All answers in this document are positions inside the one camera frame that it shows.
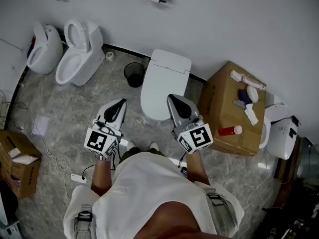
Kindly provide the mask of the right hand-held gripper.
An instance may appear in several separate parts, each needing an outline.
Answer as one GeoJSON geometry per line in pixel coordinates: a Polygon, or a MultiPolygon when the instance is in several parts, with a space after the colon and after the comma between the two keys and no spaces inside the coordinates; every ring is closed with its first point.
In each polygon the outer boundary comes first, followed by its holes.
{"type": "Polygon", "coordinates": [[[169,94],[166,102],[174,124],[171,133],[188,154],[203,150],[213,143],[209,124],[204,123],[203,117],[199,116],[195,103],[176,94],[169,94]]]}

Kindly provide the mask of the person's right forearm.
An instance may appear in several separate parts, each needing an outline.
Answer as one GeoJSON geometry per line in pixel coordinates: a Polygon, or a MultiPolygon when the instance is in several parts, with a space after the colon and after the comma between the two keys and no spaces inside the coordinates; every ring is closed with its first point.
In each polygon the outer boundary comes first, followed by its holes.
{"type": "Polygon", "coordinates": [[[186,154],[187,179],[191,182],[201,182],[210,185],[206,171],[204,169],[202,158],[199,152],[186,154]]]}

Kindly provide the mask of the person's left forearm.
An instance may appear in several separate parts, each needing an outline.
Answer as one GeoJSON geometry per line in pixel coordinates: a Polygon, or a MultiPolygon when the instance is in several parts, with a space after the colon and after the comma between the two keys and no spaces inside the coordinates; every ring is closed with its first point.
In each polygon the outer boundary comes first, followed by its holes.
{"type": "Polygon", "coordinates": [[[103,196],[112,187],[110,161],[97,160],[93,174],[91,190],[103,196]]]}

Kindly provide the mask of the white toilet with open lid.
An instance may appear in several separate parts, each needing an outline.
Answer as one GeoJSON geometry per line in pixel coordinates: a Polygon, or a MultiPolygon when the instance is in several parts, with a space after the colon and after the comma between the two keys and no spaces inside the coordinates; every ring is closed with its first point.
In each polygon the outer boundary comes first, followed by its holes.
{"type": "Polygon", "coordinates": [[[97,24],[70,18],[64,25],[67,50],[59,61],[55,79],[61,85],[84,85],[105,59],[103,37],[97,24]]]}

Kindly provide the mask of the white toilet with black labels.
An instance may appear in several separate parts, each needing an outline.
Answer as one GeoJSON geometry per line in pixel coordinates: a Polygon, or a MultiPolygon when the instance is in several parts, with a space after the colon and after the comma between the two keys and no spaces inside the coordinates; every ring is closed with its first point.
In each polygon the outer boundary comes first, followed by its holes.
{"type": "Polygon", "coordinates": [[[260,149],[277,158],[290,158],[297,138],[298,122],[288,106],[276,95],[266,92],[260,149]]]}

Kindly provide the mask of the large brown cardboard box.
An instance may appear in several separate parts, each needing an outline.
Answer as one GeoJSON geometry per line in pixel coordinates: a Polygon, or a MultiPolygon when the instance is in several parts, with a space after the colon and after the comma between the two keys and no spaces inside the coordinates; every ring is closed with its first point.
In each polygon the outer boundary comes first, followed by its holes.
{"type": "Polygon", "coordinates": [[[259,152],[262,135],[266,93],[258,91],[259,100],[253,105],[253,111],[259,121],[253,126],[244,109],[233,104],[233,100],[239,99],[238,90],[245,90],[247,85],[233,80],[230,77],[232,70],[260,83],[245,69],[228,61],[203,85],[197,107],[204,122],[209,124],[213,136],[211,149],[235,155],[255,156],[259,152]],[[221,128],[236,125],[242,126],[243,132],[241,134],[219,135],[218,131],[221,128]]]}

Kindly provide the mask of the black mesh waste bin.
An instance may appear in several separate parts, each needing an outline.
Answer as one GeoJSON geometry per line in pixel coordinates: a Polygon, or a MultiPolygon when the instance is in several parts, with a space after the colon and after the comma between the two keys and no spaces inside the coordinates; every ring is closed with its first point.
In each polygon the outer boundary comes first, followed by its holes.
{"type": "Polygon", "coordinates": [[[143,84],[145,68],[141,63],[132,62],[124,68],[124,76],[130,87],[138,88],[143,84]]]}

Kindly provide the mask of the red spray can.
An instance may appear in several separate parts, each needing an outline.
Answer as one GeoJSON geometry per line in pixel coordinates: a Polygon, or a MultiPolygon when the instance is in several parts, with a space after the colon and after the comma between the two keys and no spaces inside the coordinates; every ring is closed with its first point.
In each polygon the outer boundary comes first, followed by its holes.
{"type": "Polygon", "coordinates": [[[243,128],[240,125],[221,128],[218,133],[220,136],[239,135],[243,132],[243,128]]]}

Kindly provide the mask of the small beige carton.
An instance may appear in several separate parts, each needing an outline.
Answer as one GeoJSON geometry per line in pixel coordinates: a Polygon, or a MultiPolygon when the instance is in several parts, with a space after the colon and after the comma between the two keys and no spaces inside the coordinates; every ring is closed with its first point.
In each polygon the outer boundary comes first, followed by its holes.
{"type": "Polygon", "coordinates": [[[243,79],[243,74],[236,72],[235,70],[232,70],[230,72],[230,77],[235,80],[236,82],[241,82],[243,79]]]}

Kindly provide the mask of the purple cloth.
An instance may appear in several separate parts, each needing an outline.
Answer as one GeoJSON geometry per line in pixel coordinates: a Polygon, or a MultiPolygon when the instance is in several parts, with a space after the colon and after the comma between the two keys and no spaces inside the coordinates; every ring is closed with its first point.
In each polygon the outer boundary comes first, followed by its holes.
{"type": "Polygon", "coordinates": [[[252,100],[249,98],[248,93],[246,90],[240,89],[238,90],[238,97],[239,100],[247,104],[252,104],[252,100]]]}

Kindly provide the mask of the white crumpled tissue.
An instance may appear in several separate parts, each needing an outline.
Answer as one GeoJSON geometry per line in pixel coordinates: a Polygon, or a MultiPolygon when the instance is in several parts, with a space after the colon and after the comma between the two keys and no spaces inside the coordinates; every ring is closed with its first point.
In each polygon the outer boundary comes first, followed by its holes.
{"type": "Polygon", "coordinates": [[[245,109],[244,112],[247,115],[247,117],[248,117],[249,121],[251,122],[251,124],[253,126],[255,126],[258,123],[259,120],[257,119],[257,117],[255,115],[255,112],[253,111],[253,104],[252,103],[251,104],[247,104],[246,105],[246,109],[245,109]]]}

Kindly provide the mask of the white power strip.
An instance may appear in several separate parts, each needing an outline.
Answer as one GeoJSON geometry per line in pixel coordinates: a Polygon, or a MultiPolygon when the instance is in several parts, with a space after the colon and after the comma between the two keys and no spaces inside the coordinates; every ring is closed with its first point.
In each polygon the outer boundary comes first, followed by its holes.
{"type": "Polygon", "coordinates": [[[82,175],[77,175],[77,174],[71,174],[71,180],[78,182],[78,183],[83,183],[83,184],[87,183],[86,177],[84,177],[82,175]]]}

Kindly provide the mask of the white paper sheet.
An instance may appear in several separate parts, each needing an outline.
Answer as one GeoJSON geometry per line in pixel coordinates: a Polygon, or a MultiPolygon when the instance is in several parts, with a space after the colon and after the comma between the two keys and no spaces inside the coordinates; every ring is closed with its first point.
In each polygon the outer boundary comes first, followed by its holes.
{"type": "Polygon", "coordinates": [[[45,136],[49,123],[49,117],[36,116],[33,122],[33,128],[31,133],[35,135],[45,136]]]}

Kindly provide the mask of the person's white shirt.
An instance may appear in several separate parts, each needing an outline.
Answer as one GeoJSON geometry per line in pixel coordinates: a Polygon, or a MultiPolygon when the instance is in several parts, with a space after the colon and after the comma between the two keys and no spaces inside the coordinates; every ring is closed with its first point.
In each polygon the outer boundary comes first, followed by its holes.
{"type": "Polygon", "coordinates": [[[167,157],[142,152],[116,169],[111,189],[98,196],[77,186],[64,216],[67,239],[76,239],[77,217],[88,207],[90,239],[133,239],[156,209],[167,202],[190,208],[205,233],[232,237],[244,211],[238,200],[219,184],[191,182],[167,157]]]}

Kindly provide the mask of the dark equipment pile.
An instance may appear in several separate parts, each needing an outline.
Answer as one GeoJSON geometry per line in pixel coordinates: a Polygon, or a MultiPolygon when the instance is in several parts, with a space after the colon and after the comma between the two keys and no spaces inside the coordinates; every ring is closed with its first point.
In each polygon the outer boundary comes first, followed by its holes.
{"type": "Polygon", "coordinates": [[[273,206],[263,209],[255,239],[319,239],[319,144],[299,137],[275,178],[280,190],[273,206]]]}

